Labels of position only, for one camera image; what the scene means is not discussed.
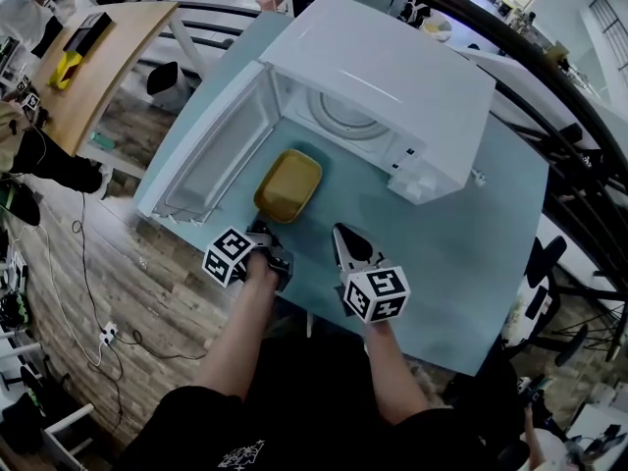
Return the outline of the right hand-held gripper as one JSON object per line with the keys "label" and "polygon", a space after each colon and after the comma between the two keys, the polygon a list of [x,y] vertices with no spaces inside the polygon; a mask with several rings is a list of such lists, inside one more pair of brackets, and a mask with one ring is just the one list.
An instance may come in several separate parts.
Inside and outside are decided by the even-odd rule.
{"label": "right hand-held gripper", "polygon": [[378,323],[398,317],[409,299],[410,286],[380,246],[353,226],[336,223],[333,242],[340,285],[336,291],[346,317]]}

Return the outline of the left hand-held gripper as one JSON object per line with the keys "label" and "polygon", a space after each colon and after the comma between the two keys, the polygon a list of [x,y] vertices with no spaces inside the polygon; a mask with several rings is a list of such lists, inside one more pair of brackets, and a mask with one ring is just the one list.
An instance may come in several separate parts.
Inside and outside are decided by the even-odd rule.
{"label": "left hand-held gripper", "polygon": [[226,288],[246,279],[246,266],[251,252],[266,257],[268,265],[279,277],[277,291],[283,291],[292,277],[293,257],[284,249],[267,224],[259,219],[241,232],[228,227],[212,240],[204,255],[202,269],[214,282]]}

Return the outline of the yellow rectangular dish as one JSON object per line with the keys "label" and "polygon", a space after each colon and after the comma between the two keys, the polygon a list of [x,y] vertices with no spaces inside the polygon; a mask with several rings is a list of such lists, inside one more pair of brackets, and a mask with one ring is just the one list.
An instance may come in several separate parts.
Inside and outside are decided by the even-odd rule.
{"label": "yellow rectangular dish", "polygon": [[292,223],[304,209],[323,177],[321,165],[304,153],[283,151],[254,193],[257,209],[271,220]]}

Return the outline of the white microwave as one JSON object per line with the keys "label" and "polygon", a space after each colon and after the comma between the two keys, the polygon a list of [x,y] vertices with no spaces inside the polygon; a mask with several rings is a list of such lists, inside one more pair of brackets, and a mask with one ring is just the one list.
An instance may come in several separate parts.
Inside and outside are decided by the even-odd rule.
{"label": "white microwave", "polygon": [[[313,118],[307,89],[386,126],[346,140]],[[139,198],[147,216],[204,223],[281,121],[313,131],[389,175],[422,204],[483,184],[474,164],[496,83],[426,33],[353,0],[316,0],[200,111]]]}

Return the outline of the person's right forearm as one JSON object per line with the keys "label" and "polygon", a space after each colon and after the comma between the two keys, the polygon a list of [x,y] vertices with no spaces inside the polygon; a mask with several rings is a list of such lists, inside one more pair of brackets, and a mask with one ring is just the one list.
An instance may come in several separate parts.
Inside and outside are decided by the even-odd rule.
{"label": "person's right forearm", "polygon": [[366,324],[364,330],[375,399],[382,417],[398,425],[427,410],[428,399],[412,376],[390,324]]}

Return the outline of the person's left forearm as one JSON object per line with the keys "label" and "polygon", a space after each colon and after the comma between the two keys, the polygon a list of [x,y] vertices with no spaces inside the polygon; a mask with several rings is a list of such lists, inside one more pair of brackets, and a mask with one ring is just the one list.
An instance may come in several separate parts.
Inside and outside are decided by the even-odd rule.
{"label": "person's left forearm", "polygon": [[264,332],[271,316],[279,276],[261,253],[253,251],[246,279],[228,321],[214,339],[192,383],[225,396],[246,398]]}

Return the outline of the light blue table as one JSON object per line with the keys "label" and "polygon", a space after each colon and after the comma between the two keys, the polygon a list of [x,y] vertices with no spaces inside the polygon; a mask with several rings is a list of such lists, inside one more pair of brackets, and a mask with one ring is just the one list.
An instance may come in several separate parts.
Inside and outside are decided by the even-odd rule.
{"label": "light blue table", "polygon": [[332,228],[361,229],[394,265],[411,295],[392,320],[403,352],[474,375],[513,304],[537,233],[547,163],[514,131],[489,118],[475,166],[483,186],[415,206],[389,191],[379,169],[320,135],[279,122],[200,226],[164,220],[163,226],[198,249],[229,227],[244,229],[256,215],[254,192],[280,153],[294,148],[316,160],[323,178],[295,222],[271,230],[293,256],[284,298],[352,331],[336,288]]}

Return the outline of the person's black shirt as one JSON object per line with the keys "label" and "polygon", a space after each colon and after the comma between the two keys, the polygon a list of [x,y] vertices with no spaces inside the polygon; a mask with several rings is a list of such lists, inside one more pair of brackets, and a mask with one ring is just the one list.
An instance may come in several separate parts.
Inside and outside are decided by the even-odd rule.
{"label": "person's black shirt", "polygon": [[450,409],[385,421],[364,347],[325,337],[264,340],[246,397],[169,392],[112,471],[497,471],[497,462]]}

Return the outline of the black and white bin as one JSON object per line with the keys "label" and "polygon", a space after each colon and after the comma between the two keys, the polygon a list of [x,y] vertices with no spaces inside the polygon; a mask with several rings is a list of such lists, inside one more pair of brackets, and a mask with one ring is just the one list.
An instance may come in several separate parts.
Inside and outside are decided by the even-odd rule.
{"label": "black and white bin", "polygon": [[147,94],[163,103],[180,103],[191,95],[191,84],[177,62],[155,68],[147,78]]}

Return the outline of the white and black bicycle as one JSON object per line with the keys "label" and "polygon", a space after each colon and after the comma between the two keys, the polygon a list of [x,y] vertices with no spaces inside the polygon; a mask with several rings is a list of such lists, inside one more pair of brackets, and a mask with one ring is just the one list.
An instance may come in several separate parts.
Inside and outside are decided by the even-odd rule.
{"label": "white and black bicycle", "polygon": [[[574,278],[569,279],[568,286],[558,284],[553,270],[566,249],[561,235],[546,245],[534,240],[515,301],[499,335],[507,358],[533,346],[554,352],[557,366],[564,365],[580,349],[601,351],[611,362],[628,341],[628,292],[585,287]],[[548,331],[561,309],[563,296],[583,299],[595,316]]]}

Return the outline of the white electronic device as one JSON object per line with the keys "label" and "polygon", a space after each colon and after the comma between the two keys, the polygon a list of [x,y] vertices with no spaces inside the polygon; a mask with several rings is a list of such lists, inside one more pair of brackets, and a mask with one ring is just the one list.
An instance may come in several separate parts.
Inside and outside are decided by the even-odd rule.
{"label": "white electronic device", "polygon": [[4,262],[0,262],[0,288],[24,293],[27,277],[28,265],[19,250],[13,250]]}

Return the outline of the yellow open box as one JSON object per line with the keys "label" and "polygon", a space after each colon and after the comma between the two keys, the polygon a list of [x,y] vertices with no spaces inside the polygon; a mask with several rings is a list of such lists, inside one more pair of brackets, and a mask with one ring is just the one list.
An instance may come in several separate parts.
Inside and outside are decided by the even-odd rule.
{"label": "yellow open box", "polygon": [[46,85],[56,90],[65,90],[82,60],[83,56],[78,52],[66,51],[55,67],[55,70],[51,74]]}

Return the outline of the black rectangular box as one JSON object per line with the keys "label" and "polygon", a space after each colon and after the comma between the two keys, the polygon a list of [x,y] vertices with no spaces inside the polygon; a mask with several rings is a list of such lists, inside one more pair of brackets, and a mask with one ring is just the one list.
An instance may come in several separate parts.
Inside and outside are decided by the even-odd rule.
{"label": "black rectangular box", "polygon": [[88,15],[68,40],[64,51],[84,57],[111,23],[112,19],[106,12]]}

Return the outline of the white metal rack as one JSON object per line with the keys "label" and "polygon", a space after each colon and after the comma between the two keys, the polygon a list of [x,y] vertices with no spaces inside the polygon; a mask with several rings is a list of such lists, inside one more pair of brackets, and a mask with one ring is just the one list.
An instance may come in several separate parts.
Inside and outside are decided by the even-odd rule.
{"label": "white metal rack", "polygon": [[0,437],[19,454],[36,454],[45,450],[57,471],[88,471],[77,454],[85,450],[93,438],[87,436],[74,448],[67,448],[59,435],[87,417],[94,410],[91,403],[62,418],[46,417],[42,407],[24,393],[14,404],[0,411]]}

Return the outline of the black balcony railing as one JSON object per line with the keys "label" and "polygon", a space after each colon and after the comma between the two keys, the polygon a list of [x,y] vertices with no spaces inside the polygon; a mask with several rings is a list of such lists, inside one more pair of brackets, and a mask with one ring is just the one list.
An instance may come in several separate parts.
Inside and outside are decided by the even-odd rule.
{"label": "black balcony railing", "polygon": [[610,47],[617,71],[628,80],[628,29],[607,0],[593,0],[589,9]]}

